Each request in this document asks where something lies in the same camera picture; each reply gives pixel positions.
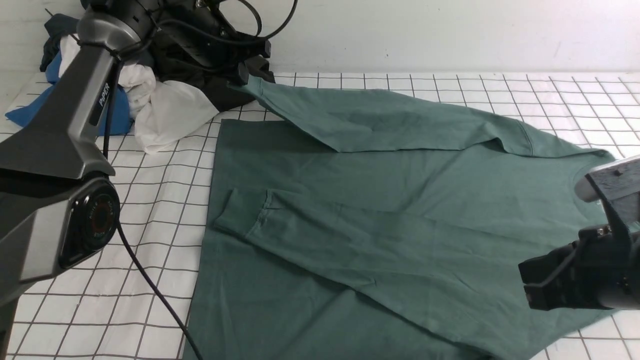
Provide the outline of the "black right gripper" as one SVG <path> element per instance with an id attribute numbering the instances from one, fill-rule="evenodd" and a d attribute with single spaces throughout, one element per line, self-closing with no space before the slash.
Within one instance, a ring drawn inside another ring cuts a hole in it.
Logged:
<path id="1" fill-rule="evenodd" d="M 639 232 L 586 227 L 578 239 L 518 266 L 534 310 L 638 310 Z"/>

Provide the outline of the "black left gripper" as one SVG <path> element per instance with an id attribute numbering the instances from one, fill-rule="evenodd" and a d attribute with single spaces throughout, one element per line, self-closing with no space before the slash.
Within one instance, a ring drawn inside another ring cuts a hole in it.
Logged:
<path id="1" fill-rule="evenodd" d="M 196 0 L 152 0 L 150 11 L 158 29 L 150 51 L 201 68 L 233 68 L 236 85 L 247 85 L 250 75 L 273 78 L 270 71 L 272 44 L 268 39 L 237 30 L 218 6 Z"/>

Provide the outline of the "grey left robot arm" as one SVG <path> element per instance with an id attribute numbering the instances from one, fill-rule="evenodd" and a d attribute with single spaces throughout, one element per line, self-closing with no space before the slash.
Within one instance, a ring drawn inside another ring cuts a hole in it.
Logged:
<path id="1" fill-rule="evenodd" d="M 217 0 L 92 0 L 77 25 L 80 50 L 28 125 L 1 142 L 1 351 L 19 297 L 101 251 L 117 229 L 121 201 L 107 155 L 122 66 L 158 30 L 206 71 L 245 85 L 245 60 L 271 55 L 269 36 L 238 32 Z"/>

